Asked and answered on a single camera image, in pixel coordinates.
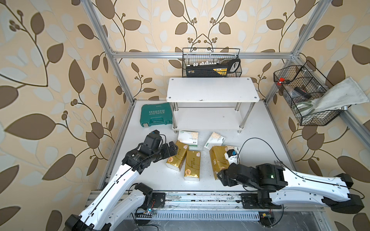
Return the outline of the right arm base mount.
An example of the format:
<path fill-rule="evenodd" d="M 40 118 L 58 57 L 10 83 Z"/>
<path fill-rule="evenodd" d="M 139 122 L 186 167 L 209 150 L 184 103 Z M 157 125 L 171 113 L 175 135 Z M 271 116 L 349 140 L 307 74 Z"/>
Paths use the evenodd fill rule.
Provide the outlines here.
<path fill-rule="evenodd" d="M 240 197 L 244 209 L 282 209 L 282 205 L 273 204 L 266 193 L 242 193 Z"/>

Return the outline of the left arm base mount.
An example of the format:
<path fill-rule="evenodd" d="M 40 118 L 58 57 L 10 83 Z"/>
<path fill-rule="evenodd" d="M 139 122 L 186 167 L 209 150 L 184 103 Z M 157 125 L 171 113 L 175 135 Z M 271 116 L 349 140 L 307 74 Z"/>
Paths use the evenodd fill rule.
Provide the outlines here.
<path fill-rule="evenodd" d="M 149 210 L 153 208 L 163 208 L 166 200 L 166 193 L 151 193 L 145 196 L 144 203 L 140 208 Z"/>

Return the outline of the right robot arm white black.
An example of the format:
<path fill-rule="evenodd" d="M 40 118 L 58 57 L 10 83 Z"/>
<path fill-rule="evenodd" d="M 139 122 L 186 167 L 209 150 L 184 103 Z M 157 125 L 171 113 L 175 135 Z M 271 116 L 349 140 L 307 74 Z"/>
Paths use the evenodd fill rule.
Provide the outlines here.
<path fill-rule="evenodd" d="M 342 214 L 356 214 L 364 208 L 359 195 L 351 194 L 353 180 L 348 174 L 320 177 L 287 168 L 262 164 L 247 167 L 231 164 L 217 178 L 224 186 L 254 188 L 241 194 L 244 208 L 281 209 L 286 204 L 317 204 Z"/>

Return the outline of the gold tissue pack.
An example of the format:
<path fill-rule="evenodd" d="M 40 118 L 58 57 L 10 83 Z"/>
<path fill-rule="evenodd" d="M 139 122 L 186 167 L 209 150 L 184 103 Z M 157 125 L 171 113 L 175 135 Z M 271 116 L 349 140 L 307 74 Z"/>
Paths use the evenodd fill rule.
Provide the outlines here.
<path fill-rule="evenodd" d="M 189 145 L 180 141 L 177 141 L 176 145 L 178 147 L 177 154 L 168 158 L 166 166 L 170 169 L 180 171 L 185 162 L 187 152 L 189 151 Z"/>
<path fill-rule="evenodd" d="M 225 154 L 228 151 L 227 146 L 213 146 L 210 150 L 211 165 L 215 180 L 217 180 L 217 174 L 224 169 L 228 169 L 230 163 L 225 158 Z"/>
<path fill-rule="evenodd" d="M 185 162 L 184 179 L 186 181 L 200 180 L 201 151 L 188 151 Z"/>

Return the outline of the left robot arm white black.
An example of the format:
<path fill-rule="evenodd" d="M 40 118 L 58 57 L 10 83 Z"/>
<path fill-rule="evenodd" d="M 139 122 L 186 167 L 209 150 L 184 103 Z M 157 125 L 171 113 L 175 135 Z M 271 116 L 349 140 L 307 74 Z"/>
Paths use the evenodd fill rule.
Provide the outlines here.
<path fill-rule="evenodd" d="M 121 197 L 151 163 L 175 156 L 178 149 L 173 141 L 165 143 L 158 130 L 149 133 L 144 142 L 125 155 L 122 165 L 95 200 L 79 215 L 66 220 L 65 230 L 113 231 L 137 208 L 151 207 L 153 190 L 143 183 L 137 184 L 124 200 Z"/>

